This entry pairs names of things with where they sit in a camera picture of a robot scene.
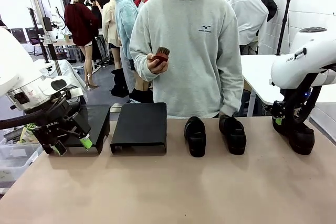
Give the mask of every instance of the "black shoe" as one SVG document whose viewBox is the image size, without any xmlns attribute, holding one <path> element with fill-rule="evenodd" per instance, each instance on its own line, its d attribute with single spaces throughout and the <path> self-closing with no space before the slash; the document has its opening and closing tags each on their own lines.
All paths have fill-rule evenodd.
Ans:
<svg viewBox="0 0 336 224">
<path fill-rule="evenodd" d="M 154 102 L 153 91 L 148 89 L 146 92 L 147 92 L 147 103 L 153 103 Z"/>
<path fill-rule="evenodd" d="M 130 93 L 131 103 L 147 103 L 147 91 L 133 89 Z"/>
<path fill-rule="evenodd" d="M 272 120 L 274 129 L 284 135 L 289 140 L 289 145 L 293 151 L 300 155 L 309 155 L 315 145 L 314 130 L 308 128 L 304 123 L 298 125 L 286 125 L 286 119 L 283 119 L 281 125 Z"/>
<path fill-rule="evenodd" d="M 219 130 L 225 136 L 229 151 L 234 155 L 243 155 L 246 147 L 244 126 L 233 117 L 221 116 Z"/>
<path fill-rule="evenodd" d="M 114 87 L 111 90 L 111 95 L 115 97 L 126 97 L 129 95 L 129 91 L 127 88 L 124 72 L 121 69 L 115 69 L 112 71 L 112 74 L 114 74 Z"/>
<path fill-rule="evenodd" d="M 188 141 L 189 151 L 193 157 L 203 157 L 205 154 L 205 126 L 201 119 L 193 116 L 184 128 L 184 138 Z"/>
</svg>

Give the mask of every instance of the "cuff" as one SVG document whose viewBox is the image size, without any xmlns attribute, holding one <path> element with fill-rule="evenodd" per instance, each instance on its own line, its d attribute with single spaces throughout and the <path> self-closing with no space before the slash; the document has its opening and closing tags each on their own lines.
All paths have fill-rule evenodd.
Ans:
<svg viewBox="0 0 336 224">
<path fill-rule="evenodd" d="M 221 112 L 228 115 L 228 116 L 232 116 L 236 112 L 236 110 L 234 108 L 232 108 L 231 106 L 224 105 L 221 108 Z"/>
<path fill-rule="evenodd" d="M 144 74 L 145 74 L 145 76 L 147 78 L 147 81 L 152 81 L 152 80 L 154 80 L 156 77 L 158 77 L 160 75 L 160 74 L 154 74 L 154 73 L 152 73 L 148 69 L 148 67 L 147 67 L 147 62 L 145 62 L 145 66 L 143 68 L 143 72 L 144 72 Z"/>
</svg>

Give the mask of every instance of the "white jacket on mannequin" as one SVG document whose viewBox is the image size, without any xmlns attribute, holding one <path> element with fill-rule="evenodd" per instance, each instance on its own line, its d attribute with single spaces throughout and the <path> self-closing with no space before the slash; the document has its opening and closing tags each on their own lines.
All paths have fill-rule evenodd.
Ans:
<svg viewBox="0 0 336 224">
<path fill-rule="evenodd" d="M 119 36 L 114 15 L 115 9 L 116 0 L 110 0 L 102 9 L 101 19 L 104 39 L 106 39 L 108 43 L 112 43 L 118 47 Z"/>
<path fill-rule="evenodd" d="M 230 0 L 238 20 L 239 44 L 261 43 L 266 34 L 268 9 L 261 0 Z"/>
</svg>

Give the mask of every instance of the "light blue jacket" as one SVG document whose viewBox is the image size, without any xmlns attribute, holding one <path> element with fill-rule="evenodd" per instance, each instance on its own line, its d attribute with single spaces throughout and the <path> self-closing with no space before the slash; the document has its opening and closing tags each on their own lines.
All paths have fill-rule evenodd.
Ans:
<svg viewBox="0 0 336 224">
<path fill-rule="evenodd" d="M 131 60 L 130 39 L 138 16 L 138 8 L 133 0 L 115 0 L 117 32 L 120 37 L 124 55 Z"/>
</svg>

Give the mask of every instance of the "beige jacket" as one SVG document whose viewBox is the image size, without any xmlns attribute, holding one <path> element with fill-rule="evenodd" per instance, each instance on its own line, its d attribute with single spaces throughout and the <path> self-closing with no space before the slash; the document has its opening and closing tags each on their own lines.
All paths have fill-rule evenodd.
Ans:
<svg viewBox="0 0 336 224">
<path fill-rule="evenodd" d="M 110 0 L 106 3 L 102 9 L 101 19 L 104 39 L 108 43 L 112 43 L 119 47 L 119 37 L 117 33 L 117 26 L 114 16 L 114 11 L 116 9 L 116 0 Z"/>
</svg>

